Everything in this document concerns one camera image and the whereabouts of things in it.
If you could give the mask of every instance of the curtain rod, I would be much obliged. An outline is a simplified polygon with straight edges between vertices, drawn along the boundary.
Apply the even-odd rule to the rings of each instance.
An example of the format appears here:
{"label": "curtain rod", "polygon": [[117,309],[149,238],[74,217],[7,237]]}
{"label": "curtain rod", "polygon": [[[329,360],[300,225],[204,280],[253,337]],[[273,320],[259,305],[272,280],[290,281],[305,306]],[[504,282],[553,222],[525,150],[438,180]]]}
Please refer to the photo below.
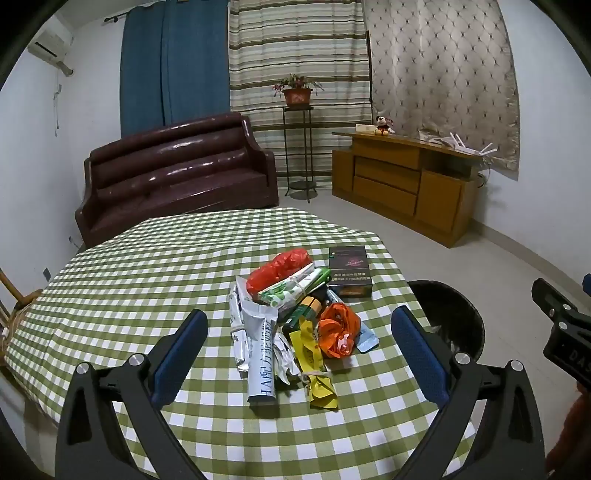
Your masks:
{"label": "curtain rod", "polygon": [[114,15],[112,17],[107,17],[107,18],[105,18],[105,23],[110,22],[111,20],[113,21],[113,23],[117,23],[121,17],[124,17],[129,12],[131,12],[131,10],[127,10],[127,12],[124,12],[124,13],[119,14],[119,15]]}
{"label": "curtain rod", "polygon": [[[187,2],[189,0],[177,0],[177,3],[183,3],[183,2]],[[122,14],[118,14],[118,15],[113,15],[112,17],[107,17],[105,18],[105,23],[110,22],[111,20],[113,21],[113,23],[117,23],[119,21],[119,19],[121,17],[126,16],[129,12],[131,12],[132,9],[127,10],[127,12],[123,12]]]}

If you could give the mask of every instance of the orange plastic bag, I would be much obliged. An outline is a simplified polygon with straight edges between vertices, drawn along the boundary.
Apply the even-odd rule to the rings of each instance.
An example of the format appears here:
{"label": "orange plastic bag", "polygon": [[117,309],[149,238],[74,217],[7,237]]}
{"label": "orange plastic bag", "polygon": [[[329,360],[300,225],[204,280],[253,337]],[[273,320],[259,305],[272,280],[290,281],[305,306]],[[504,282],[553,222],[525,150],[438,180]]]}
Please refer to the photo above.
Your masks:
{"label": "orange plastic bag", "polygon": [[333,303],[320,316],[318,345],[330,358],[349,356],[361,328],[357,314],[344,303]]}

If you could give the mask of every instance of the striped curtain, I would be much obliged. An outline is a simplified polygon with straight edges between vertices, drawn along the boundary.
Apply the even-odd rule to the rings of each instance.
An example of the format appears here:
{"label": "striped curtain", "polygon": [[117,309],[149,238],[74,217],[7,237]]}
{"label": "striped curtain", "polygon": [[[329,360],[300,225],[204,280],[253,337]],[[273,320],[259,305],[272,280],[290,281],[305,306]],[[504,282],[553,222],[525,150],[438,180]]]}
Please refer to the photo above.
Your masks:
{"label": "striped curtain", "polygon": [[[285,100],[272,86],[290,73],[322,84],[312,93],[312,142],[316,180],[329,182],[332,149],[350,143],[331,132],[372,121],[362,0],[230,0],[228,44],[230,108],[248,115],[259,145],[275,152],[280,181]],[[302,113],[286,112],[285,121],[290,175],[302,176]]]}

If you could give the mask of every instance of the cabinet door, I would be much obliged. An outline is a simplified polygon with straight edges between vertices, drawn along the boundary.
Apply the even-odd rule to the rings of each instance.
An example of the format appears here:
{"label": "cabinet door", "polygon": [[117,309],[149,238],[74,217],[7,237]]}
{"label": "cabinet door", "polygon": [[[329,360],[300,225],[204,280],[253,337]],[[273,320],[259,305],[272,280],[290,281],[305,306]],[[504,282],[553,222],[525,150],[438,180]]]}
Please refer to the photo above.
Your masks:
{"label": "cabinet door", "polygon": [[333,188],[353,190],[353,154],[350,151],[333,150]]}
{"label": "cabinet door", "polygon": [[462,194],[463,181],[423,170],[418,188],[417,220],[450,233]]}

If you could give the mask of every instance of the screw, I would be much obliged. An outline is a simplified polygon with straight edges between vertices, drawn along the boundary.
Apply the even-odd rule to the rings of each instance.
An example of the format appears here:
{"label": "screw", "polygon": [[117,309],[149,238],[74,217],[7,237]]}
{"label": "screw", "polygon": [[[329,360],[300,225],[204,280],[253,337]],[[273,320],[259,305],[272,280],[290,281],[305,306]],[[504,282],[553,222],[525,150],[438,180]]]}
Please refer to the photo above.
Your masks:
{"label": "screw", "polygon": [[144,356],[141,353],[134,353],[129,357],[129,364],[137,367],[144,363]]}
{"label": "screw", "polygon": [[519,360],[511,360],[511,368],[516,372],[523,370],[523,364]]}
{"label": "screw", "polygon": [[89,365],[88,365],[86,362],[84,362],[84,363],[81,363],[80,365],[78,365],[78,366],[76,367],[76,373],[78,373],[78,374],[80,374],[80,375],[83,375],[83,374],[85,374],[86,372],[88,372],[88,369],[89,369],[89,368],[90,368],[90,366],[89,366]]}
{"label": "screw", "polygon": [[456,353],[456,362],[460,365],[467,365],[470,363],[470,355],[464,352]]}

